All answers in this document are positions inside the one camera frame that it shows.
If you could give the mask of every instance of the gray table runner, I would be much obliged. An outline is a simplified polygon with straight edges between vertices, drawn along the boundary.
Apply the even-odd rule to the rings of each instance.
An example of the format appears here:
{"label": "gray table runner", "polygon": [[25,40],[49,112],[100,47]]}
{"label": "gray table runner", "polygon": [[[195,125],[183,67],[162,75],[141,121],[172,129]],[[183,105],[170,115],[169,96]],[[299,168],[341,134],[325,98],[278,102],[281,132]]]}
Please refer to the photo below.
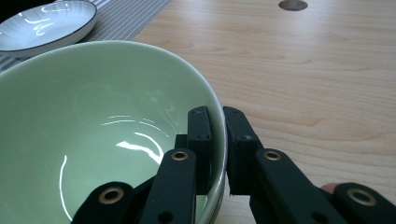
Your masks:
{"label": "gray table runner", "polygon": [[[90,0],[98,8],[97,22],[80,42],[130,40],[171,0]],[[0,72],[25,61],[0,54]]]}

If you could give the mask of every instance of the wooden table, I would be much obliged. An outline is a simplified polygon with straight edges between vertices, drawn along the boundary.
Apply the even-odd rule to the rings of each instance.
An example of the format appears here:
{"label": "wooden table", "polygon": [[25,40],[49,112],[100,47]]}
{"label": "wooden table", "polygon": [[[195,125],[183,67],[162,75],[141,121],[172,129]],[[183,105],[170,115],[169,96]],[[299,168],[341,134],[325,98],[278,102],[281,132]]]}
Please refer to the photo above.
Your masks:
{"label": "wooden table", "polygon": [[[173,0],[134,41],[173,51],[316,185],[396,203],[396,1]],[[226,189],[216,223],[254,223]]]}

